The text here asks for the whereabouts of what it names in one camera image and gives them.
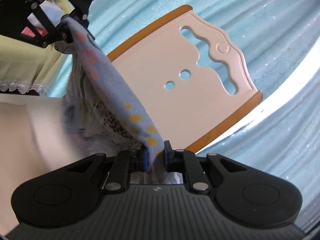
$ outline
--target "red dot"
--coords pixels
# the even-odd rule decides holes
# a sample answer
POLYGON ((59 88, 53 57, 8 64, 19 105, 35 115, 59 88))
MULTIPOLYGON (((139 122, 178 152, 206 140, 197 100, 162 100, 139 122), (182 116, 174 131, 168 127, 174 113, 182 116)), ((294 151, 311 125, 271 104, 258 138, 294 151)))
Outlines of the red dot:
POLYGON ((83 33, 77 32, 77 33, 76 33, 76 36, 78 37, 78 39, 79 39, 81 42, 84 42, 84 41, 85 41, 85 36, 84 36, 83 33))
POLYGON ((97 55, 93 49, 85 48, 82 54, 87 63, 94 64, 97 62, 97 55))

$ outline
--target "lace trim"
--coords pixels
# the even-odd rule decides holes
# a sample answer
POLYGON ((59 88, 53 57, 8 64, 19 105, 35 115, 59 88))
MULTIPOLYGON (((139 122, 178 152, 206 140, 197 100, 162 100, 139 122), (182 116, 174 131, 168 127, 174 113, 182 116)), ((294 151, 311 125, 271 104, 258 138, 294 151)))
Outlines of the lace trim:
POLYGON ((33 82, 32 84, 22 82, 22 81, 1 81, 0 91, 5 92, 9 90, 10 92, 18 89, 20 94, 28 93, 30 90, 36 91, 40 96, 47 96, 49 93, 49 88, 42 82, 33 82))

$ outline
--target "light blue fabric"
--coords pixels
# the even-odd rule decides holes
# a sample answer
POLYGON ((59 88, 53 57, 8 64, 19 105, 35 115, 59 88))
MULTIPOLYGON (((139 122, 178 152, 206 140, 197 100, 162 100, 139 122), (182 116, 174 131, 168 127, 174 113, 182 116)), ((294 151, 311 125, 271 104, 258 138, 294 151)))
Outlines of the light blue fabric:
MULTIPOLYGON (((200 17, 228 33, 243 51, 249 74, 264 100, 292 74, 320 35, 320 0, 95 0, 90 8, 89 30, 107 54, 182 4, 193 6, 200 17)), ((226 69, 207 57, 206 44, 191 36, 189 39, 199 49, 199 65, 214 68, 227 90, 232 91, 226 69)), ((50 96, 65 94, 70 68, 71 62, 67 61, 50 96)), ((303 194, 304 209, 297 220, 303 228, 315 222, 302 216, 312 208, 314 211, 313 201, 319 193, 319 100, 315 76, 292 101, 261 124, 243 127, 205 151, 219 151, 285 179, 288 176, 303 194)))
MULTIPOLYGON (((70 120, 74 120, 75 114, 79 116, 78 121, 80 119, 85 120, 86 113, 80 116, 81 113, 85 112, 84 104, 81 102, 88 101, 89 99, 86 99, 86 96, 88 97, 91 94, 98 96, 105 108, 108 108, 116 119, 127 124, 125 126, 127 131, 133 129, 136 131, 135 133, 131 132, 132 136, 145 145, 148 149, 149 163, 153 164, 157 153, 164 150, 164 141, 143 105, 110 60, 96 47, 87 30, 71 17, 65 17, 62 23, 68 26, 73 38, 75 50, 73 71, 81 73, 80 79, 74 84, 72 83, 73 86, 69 86, 68 94, 65 97, 65 102, 68 103, 67 109, 71 107, 74 109, 71 113, 66 111, 69 113, 70 120)), ((75 127, 72 122, 70 126, 74 130, 75 127)), ((101 135, 103 135, 102 129, 96 135, 100 137, 100 140, 103 140, 101 138, 101 135)), ((91 139, 91 137, 86 137, 85 141, 88 142, 91 139)))

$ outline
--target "chair cutout hole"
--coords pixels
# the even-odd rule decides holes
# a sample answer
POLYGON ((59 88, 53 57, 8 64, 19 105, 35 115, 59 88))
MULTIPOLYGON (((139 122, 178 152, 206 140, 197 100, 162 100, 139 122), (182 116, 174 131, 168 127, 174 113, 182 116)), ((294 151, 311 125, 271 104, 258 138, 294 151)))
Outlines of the chair cutout hole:
POLYGON ((190 43, 196 46, 199 52, 198 66, 210 67, 220 77, 225 90, 230 95, 235 95, 237 92, 235 82, 230 78, 229 67, 223 62, 215 61, 209 55, 209 42, 201 37, 196 36, 191 28, 185 26, 180 29, 183 37, 185 37, 190 43))
POLYGON ((172 81, 168 81, 165 85, 164 88, 168 91, 172 90, 174 88, 174 83, 172 81))
POLYGON ((183 80, 189 79, 190 76, 191 76, 190 71, 188 71, 188 70, 186 70, 186 69, 185 69, 185 70, 182 70, 182 71, 179 73, 179 77, 180 77, 181 79, 183 79, 183 80))

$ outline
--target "metal pin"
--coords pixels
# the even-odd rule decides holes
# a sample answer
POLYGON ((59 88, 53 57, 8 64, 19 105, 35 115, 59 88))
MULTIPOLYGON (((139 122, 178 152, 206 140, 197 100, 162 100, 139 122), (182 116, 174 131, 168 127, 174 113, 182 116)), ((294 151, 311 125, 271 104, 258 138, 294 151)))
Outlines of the metal pin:
POLYGON ((106 184, 104 188, 107 189, 107 190, 114 191, 114 190, 121 189, 121 185, 119 183, 117 183, 117 182, 110 182, 110 183, 106 184))
POLYGON ((192 187, 199 191, 205 191, 206 189, 209 188, 209 185, 205 182, 196 182, 195 184, 192 185, 192 187))
POLYGON ((38 7, 38 3, 37 3, 37 2, 33 2, 33 3, 31 4, 31 9, 32 9, 32 10, 36 9, 37 7, 38 7))

